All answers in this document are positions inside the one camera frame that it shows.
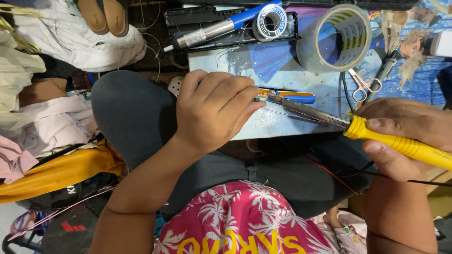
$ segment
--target solder wire spool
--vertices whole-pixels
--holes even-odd
[[[270,42],[280,37],[287,28],[287,14],[275,4],[262,8],[253,20],[253,34],[261,42]]]
[[[324,23],[333,25],[342,37],[342,50],[334,64],[327,63],[319,50],[319,31]],[[360,63],[369,51],[372,28],[367,14],[355,5],[342,4],[307,25],[297,42],[301,66],[312,73],[346,71]]]

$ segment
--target right hand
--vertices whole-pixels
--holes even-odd
[[[203,156],[226,144],[265,102],[252,102],[260,89],[254,80],[225,72],[196,70],[182,82],[173,138]]]
[[[452,113],[407,99],[376,99],[355,112],[366,118],[366,127],[380,134],[416,139],[452,153]],[[368,140],[363,150],[378,169],[396,181],[407,181],[434,167],[410,159],[379,141]]]

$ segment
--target workbench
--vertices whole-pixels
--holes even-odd
[[[428,51],[428,38],[431,38],[432,34],[452,27],[451,16],[443,12],[448,11],[447,2],[423,0],[419,7],[407,12],[367,11],[372,25],[372,45],[367,56],[357,66],[357,73],[363,80],[374,78],[381,67],[382,58],[402,41],[401,59],[389,78],[383,82],[383,88],[375,98],[413,99],[439,108],[446,104],[444,88],[438,83],[437,76],[442,69],[451,66],[452,62],[444,57],[424,57],[420,51],[424,47]],[[298,13],[301,31],[327,9],[289,7],[286,11]],[[339,81],[339,73],[319,75],[307,72],[298,63],[296,55],[294,40],[191,53],[189,63],[191,71],[225,71],[233,75],[249,76],[255,80],[255,85],[260,87],[315,93],[317,101],[313,107],[336,116],[348,117],[350,109]],[[356,106],[352,98],[356,85],[348,73],[346,81],[350,98]],[[267,106],[258,110],[233,140],[338,130],[334,126],[300,121],[267,109],[287,113],[281,106],[267,102]]]

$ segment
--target small scissors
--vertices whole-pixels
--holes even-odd
[[[364,89],[364,86],[365,86],[371,93],[377,93],[378,91],[381,90],[381,88],[382,88],[382,86],[383,86],[383,85],[381,84],[381,81],[380,81],[379,79],[371,79],[371,80],[369,80],[368,82],[364,82],[363,79],[362,79],[360,76],[358,76],[358,74],[356,74],[356,72],[355,72],[353,69],[348,70],[348,73],[350,73],[350,75],[352,76],[352,78],[353,78],[353,80],[355,81],[356,85],[358,86],[358,89],[356,89],[356,91],[353,92],[353,99],[354,99],[356,102],[363,102],[363,101],[365,101],[365,100],[367,99],[367,92],[366,92],[366,90]],[[372,83],[373,83],[374,81],[378,84],[378,89],[377,89],[377,90],[372,90],[372,88],[371,88]],[[360,91],[361,91],[364,95],[363,95],[363,99],[358,100],[358,99],[356,99],[356,93],[357,93],[357,92],[360,92]]]

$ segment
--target black pants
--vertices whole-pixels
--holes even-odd
[[[146,77],[132,71],[115,71],[101,77],[91,94],[94,117],[107,140],[130,170],[155,154],[176,132],[176,97]],[[222,183],[253,180],[278,190],[298,216],[319,215],[353,193],[324,169],[291,149],[312,148],[315,159],[327,160],[330,170],[340,170],[342,180],[356,191],[368,188],[371,178],[344,167],[362,168],[369,162],[361,142],[340,133],[286,137],[263,146],[280,152],[245,161],[219,151],[207,154],[179,178],[167,205],[165,219],[176,215],[197,194]]]

